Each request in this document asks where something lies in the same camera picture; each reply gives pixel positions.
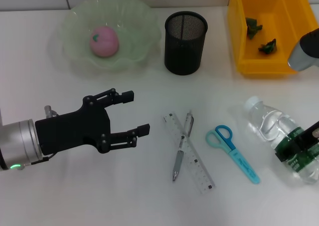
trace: clear plastic ruler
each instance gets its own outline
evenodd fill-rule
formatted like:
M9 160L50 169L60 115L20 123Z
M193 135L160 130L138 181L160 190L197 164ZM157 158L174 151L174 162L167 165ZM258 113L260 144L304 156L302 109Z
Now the clear plastic ruler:
M174 140L176 148L179 147L182 136L184 136L182 143L182 150L184 151L183 162L187 165L200 192L205 194L206 192L211 191L215 187L214 181L206 170L189 137L186 135L176 114L171 113L164 116L164 122Z

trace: blue scissors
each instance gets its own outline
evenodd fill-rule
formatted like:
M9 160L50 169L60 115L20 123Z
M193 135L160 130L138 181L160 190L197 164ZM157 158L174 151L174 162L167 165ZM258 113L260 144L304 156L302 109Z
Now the blue scissors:
M229 133L229 137L225 138L222 133L219 131L219 129L225 129ZM218 141L219 144L212 143L209 140L209 136L214 135ZM215 130L211 130L206 134L206 142L214 148L220 148L224 150L232 159L233 161L238 165L238 167L242 170L242 172L245 173L245 175L250 179L251 182L254 184L259 184L260 179L258 175L255 173L253 168L249 165L247 160L245 160L244 156L236 149L233 142L231 142L231 139L233 138L233 132L231 129L226 125L219 125L215 128Z

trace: green bottle label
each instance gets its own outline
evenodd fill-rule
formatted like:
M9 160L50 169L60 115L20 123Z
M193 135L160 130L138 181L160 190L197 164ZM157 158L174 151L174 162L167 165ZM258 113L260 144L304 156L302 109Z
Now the green bottle label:
M289 147L289 142L296 138L297 135L299 135L304 130L301 127L296 128L290 134L284 138L279 145L275 148L276 152L282 152L287 147ZM298 154L295 154L290 159L286 160L286 163L296 172L299 172L302 170L305 166L307 166L309 163L311 163L315 157L319 155L319 144L315 144L307 151L300 152Z

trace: yellow plastic bin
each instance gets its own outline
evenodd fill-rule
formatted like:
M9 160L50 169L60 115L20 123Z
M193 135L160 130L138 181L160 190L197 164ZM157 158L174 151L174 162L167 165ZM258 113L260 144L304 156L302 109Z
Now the yellow plastic bin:
M252 40L247 37L246 17L263 25ZM318 28L308 0L230 0L228 25L237 70L253 77L297 73L287 64L289 55L304 34ZM274 38L276 52L258 51Z

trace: pen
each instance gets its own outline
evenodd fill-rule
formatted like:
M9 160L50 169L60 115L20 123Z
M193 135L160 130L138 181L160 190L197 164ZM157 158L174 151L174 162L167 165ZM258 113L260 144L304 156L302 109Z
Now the pen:
M190 136L190 133L191 133L191 130L193 127L193 123L194 123L194 118L193 118L193 115L190 111L186 116L186 121L184 124L184 131L187 134L187 136ZM173 181L176 180L178 173L180 171L181 163L183 161L184 151L182 150L182 145L183 145L184 138L185 138L185 136L183 135L181 137L180 144L178 147L178 152L176 154L175 164L174 164L174 168L173 168Z

